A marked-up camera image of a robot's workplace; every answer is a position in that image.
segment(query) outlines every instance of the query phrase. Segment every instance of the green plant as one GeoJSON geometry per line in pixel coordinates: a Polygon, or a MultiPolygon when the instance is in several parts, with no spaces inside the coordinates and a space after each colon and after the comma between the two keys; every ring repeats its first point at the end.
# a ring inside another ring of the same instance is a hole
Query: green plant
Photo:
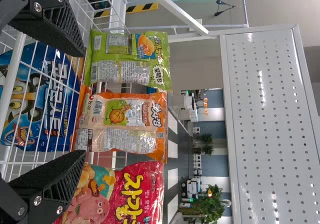
{"type": "Polygon", "coordinates": [[[210,133],[205,133],[205,134],[202,134],[202,135],[198,135],[196,138],[198,140],[203,141],[204,143],[211,143],[212,140],[213,140],[212,135],[210,133]]]}
{"type": "Polygon", "coordinates": [[[201,148],[200,147],[198,147],[198,148],[194,148],[193,149],[194,150],[194,154],[199,154],[199,155],[201,155],[201,148]]]}
{"type": "Polygon", "coordinates": [[[201,151],[204,152],[206,155],[212,155],[213,153],[213,147],[211,145],[205,145],[204,147],[202,147],[201,151]]]}
{"type": "Polygon", "coordinates": [[[204,224],[217,224],[225,209],[220,201],[222,188],[209,185],[209,189],[212,197],[195,199],[191,208],[180,208],[179,211],[184,215],[200,215],[198,218],[204,224]]]}

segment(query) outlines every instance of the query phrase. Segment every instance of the white perforated shelf panel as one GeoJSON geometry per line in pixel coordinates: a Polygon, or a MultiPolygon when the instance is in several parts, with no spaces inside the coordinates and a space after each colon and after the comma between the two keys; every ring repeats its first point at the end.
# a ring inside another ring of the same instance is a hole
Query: white perforated shelf panel
{"type": "Polygon", "coordinates": [[[226,36],[242,223],[320,223],[319,158],[292,33],[226,36]]]}

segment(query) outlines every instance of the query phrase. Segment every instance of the plastic packaging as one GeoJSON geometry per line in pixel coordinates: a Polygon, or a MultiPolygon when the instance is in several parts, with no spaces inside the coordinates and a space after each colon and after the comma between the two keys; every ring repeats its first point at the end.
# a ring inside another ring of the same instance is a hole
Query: plastic packaging
{"type": "Polygon", "coordinates": [[[162,223],[163,170],[158,161],[121,171],[85,164],[69,208],[54,224],[162,223]]]}
{"type": "Polygon", "coordinates": [[[75,149],[116,149],[167,161],[166,93],[91,95],[83,86],[80,96],[75,149]]]}
{"type": "Polygon", "coordinates": [[[91,30],[90,40],[85,65],[87,86],[112,81],[171,89],[167,33],[121,35],[91,30]]]}
{"type": "MultiPolygon", "coordinates": [[[[34,47],[35,43],[26,45],[23,48],[22,62],[31,64],[34,47]]],[[[18,125],[14,144],[20,149],[24,149],[27,143],[26,151],[35,151],[37,144],[38,151],[46,151],[50,135],[48,151],[55,151],[56,144],[58,151],[69,150],[70,136],[73,131],[72,123],[74,123],[76,118],[76,108],[74,106],[77,106],[78,94],[74,93],[72,99],[73,92],[66,86],[79,91],[79,81],[69,59],[65,57],[65,61],[63,61],[65,56],[63,52],[56,52],[55,48],[48,47],[43,64],[45,53],[46,45],[38,42],[32,67],[39,71],[42,70],[42,72],[49,76],[51,76],[52,69],[54,69],[52,77],[58,81],[60,79],[60,82],[65,85],[50,81],[50,78],[33,69],[31,69],[28,78],[29,67],[20,63],[1,135],[0,142],[3,145],[12,144],[14,131],[18,125]],[[17,123],[20,111],[21,117],[19,123],[17,123]]],[[[6,80],[11,55],[12,51],[0,55],[0,96],[6,80]]]]}

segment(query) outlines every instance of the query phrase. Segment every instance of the orange snack bag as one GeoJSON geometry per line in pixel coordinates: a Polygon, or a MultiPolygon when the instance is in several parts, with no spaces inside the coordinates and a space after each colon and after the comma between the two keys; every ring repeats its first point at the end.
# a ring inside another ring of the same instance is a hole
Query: orange snack bag
{"type": "Polygon", "coordinates": [[[167,94],[80,92],[73,150],[109,150],[146,154],[166,163],[167,94]]]}

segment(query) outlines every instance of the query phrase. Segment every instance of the yellow and black warning stripe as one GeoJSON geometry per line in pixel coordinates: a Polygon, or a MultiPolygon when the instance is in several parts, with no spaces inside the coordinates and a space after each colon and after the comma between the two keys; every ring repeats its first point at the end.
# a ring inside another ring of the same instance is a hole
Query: yellow and black warning stripe
{"type": "MultiPolygon", "coordinates": [[[[135,5],[135,6],[130,6],[126,10],[126,14],[133,14],[133,13],[140,13],[140,12],[146,12],[146,11],[151,11],[151,10],[157,10],[158,9],[158,3],[152,3],[152,4],[146,4],[146,5],[135,5]]],[[[105,10],[103,12],[98,12],[94,16],[96,17],[103,17],[103,16],[109,16],[110,15],[110,10],[105,10]]]]}

